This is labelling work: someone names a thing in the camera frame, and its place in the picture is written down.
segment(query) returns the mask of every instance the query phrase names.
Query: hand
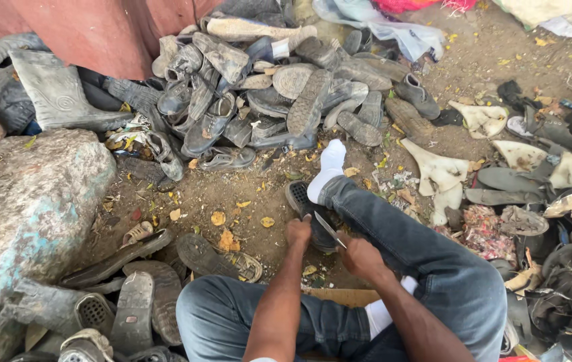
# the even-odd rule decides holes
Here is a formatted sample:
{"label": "hand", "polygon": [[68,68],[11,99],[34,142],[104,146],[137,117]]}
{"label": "hand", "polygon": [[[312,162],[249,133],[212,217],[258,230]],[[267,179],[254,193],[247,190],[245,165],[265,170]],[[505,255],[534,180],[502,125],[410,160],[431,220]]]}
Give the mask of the hand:
{"label": "hand", "polygon": [[337,236],[346,245],[346,249],[339,246],[337,251],[342,256],[344,266],[352,275],[371,282],[378,273],[384,269],[389,270],[384,264],[380,251],[370,242],[362,238],[353,239],[343,231],[338,231]]}
{"label": "hand", "polygon": [[311,214],[306,214],[302,220],[295,218],[288,222],[286,225],[286,241],[289,246],[300,245],[303,246],[303,250],[306,250],[312,233],[310,228],[310,220],[312,218]]}

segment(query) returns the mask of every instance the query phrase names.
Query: white plastic bag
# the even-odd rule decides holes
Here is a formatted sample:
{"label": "white plastic bag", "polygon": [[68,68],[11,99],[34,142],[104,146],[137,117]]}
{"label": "white plastic bag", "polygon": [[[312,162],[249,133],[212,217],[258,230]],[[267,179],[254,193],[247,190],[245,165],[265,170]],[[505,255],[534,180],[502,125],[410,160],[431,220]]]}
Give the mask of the white plastic bag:
{"label": "white plastic bag", "polygon": [[440,60],[444,54],[442,43],[445,38],[440,29],[391,22],[375,10],[368,0],[313,0],[312,5],[323,20],[357,29],[368,27],[380,40],[396,39],[402,54],[410,61],[417,61],[431,48],[436,60]]}

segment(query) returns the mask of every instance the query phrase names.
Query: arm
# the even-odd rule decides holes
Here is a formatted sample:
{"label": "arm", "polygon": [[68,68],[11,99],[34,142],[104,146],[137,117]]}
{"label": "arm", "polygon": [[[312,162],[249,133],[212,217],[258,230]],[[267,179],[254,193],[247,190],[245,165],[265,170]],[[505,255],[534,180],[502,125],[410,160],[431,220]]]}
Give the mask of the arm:
{"label": "arm", "polygon": [[286,257],[257,304],[243,362],[262,357],[278,362],[295,359],[302,259],[310,241],[311,218],[306,215],[303,221],[294,219],[286,226]]}
{"label": "arm", "polygon": [[458,337],[404,290],[370,242],[352,239],[341,231],[337,234],[346,245],[346,250],[338,250],[344,265],[351,274],[375,286],[412,362],[475,362]]}

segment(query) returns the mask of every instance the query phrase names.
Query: large rock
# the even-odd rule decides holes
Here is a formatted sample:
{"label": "large rock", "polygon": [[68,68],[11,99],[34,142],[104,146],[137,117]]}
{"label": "large rock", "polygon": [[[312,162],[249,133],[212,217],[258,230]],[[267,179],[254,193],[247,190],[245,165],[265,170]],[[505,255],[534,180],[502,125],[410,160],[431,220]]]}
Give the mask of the large rock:
{"label": "large rock", "polygon": [[[20,277],[55,283],[77,263],[116,175],[93,132],[55,129],[29,140],[0,142],[0,310]],[[0,361],[18,346],[22,328],[0,315]]]}

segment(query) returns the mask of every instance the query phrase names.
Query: leg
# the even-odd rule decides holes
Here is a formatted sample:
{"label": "leg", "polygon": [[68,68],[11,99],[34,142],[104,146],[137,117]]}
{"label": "leg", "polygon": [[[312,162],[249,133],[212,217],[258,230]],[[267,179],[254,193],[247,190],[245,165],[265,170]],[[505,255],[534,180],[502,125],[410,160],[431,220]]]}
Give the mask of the leg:
{"label": "leg", "polygon": [[[265,285],[223,276],[188,284],[177,301],[178,329],[191,362],[240,361]],[[370,340],[363,308],[301,296],[297,353],[312,350],[349,359]]]}
{"label": "leg", "polygon": [[415,297],[476,360],[498,360],[507,296],[500,274],[489,262],[359,189],[345,176],[327,182],[317,201],[367,235],[386,263],[416,278],[420,285]]}

